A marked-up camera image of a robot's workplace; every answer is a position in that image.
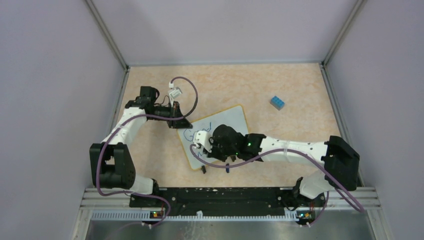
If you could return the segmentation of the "yellow framed whiteboard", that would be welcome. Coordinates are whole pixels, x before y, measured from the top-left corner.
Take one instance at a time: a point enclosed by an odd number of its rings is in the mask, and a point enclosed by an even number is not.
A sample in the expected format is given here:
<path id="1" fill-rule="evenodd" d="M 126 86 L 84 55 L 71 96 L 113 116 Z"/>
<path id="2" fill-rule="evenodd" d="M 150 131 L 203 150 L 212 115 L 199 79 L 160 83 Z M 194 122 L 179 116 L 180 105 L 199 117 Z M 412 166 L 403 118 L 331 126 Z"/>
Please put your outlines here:
<path id="1" fill-rule="evenodd" d="M 236 132 L 243 135 L 249 133 L 246 116 L 241 105 L 236 105 L 196 120 L 192 123 L 192 128 L 190 129 L 186 128 L 177 130 L 188 165 L 192 170 L 200 170 L 204 165 L 198 161 L 190 151 L 190 145 L 193 144 L 193 140 L 195 139 L 197 132 L 206 131 L 208 133 L 213 133 L 213 131 L 222 124 L 232 127 Z"/>

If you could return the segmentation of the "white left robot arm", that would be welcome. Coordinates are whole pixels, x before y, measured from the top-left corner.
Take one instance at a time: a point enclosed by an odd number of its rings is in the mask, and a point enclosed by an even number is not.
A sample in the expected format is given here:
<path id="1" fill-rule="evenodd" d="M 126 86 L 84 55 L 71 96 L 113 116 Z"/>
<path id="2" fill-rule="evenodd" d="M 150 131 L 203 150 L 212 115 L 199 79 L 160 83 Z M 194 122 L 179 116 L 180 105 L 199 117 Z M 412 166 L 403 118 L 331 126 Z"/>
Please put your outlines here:
<path id="1" fill-rule="evenodd" d="M 175 100 L 182 94 L 178 87 L 168 91 L 169 103 L 156 103 L 160 93 L 151 86 L 141 86 L 139 95 L 127 102 L 124 111 L 112 132 L 100 143 L 89 148 L 92 182 L 102 196 L 103 189 L 112 189 L 114 194 L 141 194 L 141 200 L 149 207 L 160 202 L 160 193 L 155 190 L 155 180 L 136 173 L 130 154 L 130 146 L 140 128 L 149 120 L 165 121 L 170 129 L 191 129 L 192 124 L 181 112 Z"/>

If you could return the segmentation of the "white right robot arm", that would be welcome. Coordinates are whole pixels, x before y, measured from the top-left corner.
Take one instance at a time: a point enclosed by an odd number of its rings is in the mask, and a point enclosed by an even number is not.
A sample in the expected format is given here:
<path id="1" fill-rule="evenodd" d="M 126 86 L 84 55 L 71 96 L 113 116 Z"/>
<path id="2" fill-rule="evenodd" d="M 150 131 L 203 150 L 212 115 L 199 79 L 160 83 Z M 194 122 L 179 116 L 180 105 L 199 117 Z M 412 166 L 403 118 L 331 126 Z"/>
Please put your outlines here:
<path id="1" fill-rule="evenodd" d="M 298 142 L 259 133 L 242 134 L 221 124 L 212 133 L 200 131 L 195 145 L 208 158 L 224 162 L 227 158 L 250 162 L 302 164 L 317 170 L 302 176 L 292 189 L 293 200 L 307 206 L 320 194 L 338 189 L 355 191 L 358 186 L 360 155 L 341 137 L 332 135 L 327 141 Z"/>

